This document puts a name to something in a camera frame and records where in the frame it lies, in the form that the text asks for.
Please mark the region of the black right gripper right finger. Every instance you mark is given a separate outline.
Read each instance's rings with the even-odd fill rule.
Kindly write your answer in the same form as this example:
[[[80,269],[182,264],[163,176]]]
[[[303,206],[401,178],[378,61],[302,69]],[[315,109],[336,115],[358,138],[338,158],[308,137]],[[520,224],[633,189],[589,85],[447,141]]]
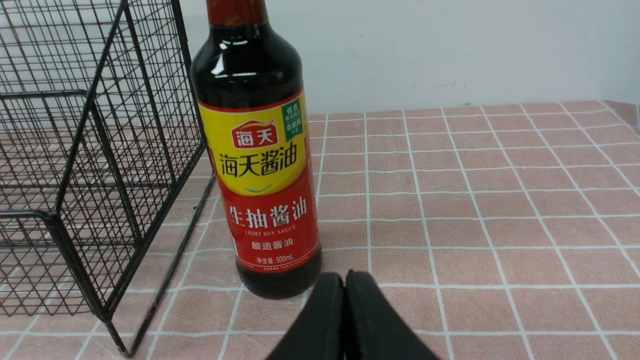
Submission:
[[[388,302],[373,276],[345,279],[346,360],[438,360]]]

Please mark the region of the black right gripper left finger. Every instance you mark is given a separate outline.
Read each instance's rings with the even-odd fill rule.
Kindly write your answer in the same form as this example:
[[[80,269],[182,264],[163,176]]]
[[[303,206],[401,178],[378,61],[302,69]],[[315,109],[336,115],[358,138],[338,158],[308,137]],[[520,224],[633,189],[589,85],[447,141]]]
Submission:
[[[268,360],[342,360],[345,288],[337,273],[318,276],[305,306]]]

